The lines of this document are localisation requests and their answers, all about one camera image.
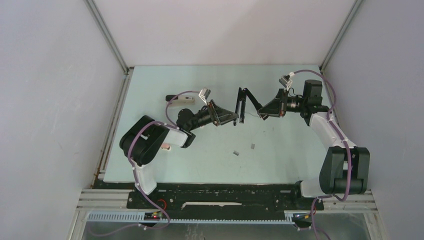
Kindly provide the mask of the beige and black large stapler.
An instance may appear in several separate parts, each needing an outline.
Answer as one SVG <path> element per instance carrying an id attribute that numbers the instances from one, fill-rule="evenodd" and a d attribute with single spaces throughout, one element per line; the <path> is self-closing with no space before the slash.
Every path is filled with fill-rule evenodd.
<path id="1" fill-rule="evenodd" d="M 179 95 L 170 104 L 170 107 L 188 106 L 196 103 L 195 97 L 191 95 Z"/>

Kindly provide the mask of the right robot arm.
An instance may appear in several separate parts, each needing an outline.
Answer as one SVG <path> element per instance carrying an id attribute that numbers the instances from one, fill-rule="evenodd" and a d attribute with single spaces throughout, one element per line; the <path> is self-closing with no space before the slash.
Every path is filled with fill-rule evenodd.
<path id="1" fill-rule="evenodd" d="M 364 194 L 368 188 L 370 152 L 349 140 L 335 123 L 330 108 L 322 104 L 322 89 L 322 82 L 313 79 L 304 82 L 302 95 L 289 96 L 288 90 L 280 88 L 257 111 L 262 119 L 299 113 L 327 149 L 318 177 L 300 181 L 291 194 L 291 204 L 297 209 L 308 206 L 311 198 L 336 196 L 346 200 L 349 195 Z"/>

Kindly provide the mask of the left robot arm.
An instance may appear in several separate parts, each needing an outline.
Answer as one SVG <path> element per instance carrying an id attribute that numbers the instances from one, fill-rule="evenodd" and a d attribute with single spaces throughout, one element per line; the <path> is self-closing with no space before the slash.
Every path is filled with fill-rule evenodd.
<path id="1" fill-rule="evenodd" d="M 131 164 L 135 187 L 141 192 L 138 201 L 145 208 L 153 208 L 158 202 L 158 194 L 153 191 L 157 182 L 151 162 L 163 145 L 186 149 L 196 138 L 193 130 L 208 124 L 222 126 L 238 117 L 238 113 L 224 109 L 211 100 L 197 113 L 188 108 L 180 110 L 175 126 L 148 115 L 140 118 L 119 142 L 119 147 Z"/>

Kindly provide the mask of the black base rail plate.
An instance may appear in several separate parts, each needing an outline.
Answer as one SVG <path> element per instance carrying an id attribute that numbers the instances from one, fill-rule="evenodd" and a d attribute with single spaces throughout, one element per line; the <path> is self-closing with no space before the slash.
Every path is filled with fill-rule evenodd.
<path id="1" fill-rule="evenodd" d="M 125 207 L 165 210 L 147 213 L 145 221 L 283 221 L 289 211 L 310 214 L 312 198 L 302 197 L 295 184 L 158 183 L 145 199 L 134 183 L 96 181 L 94 189 L 128 190 Z"/>

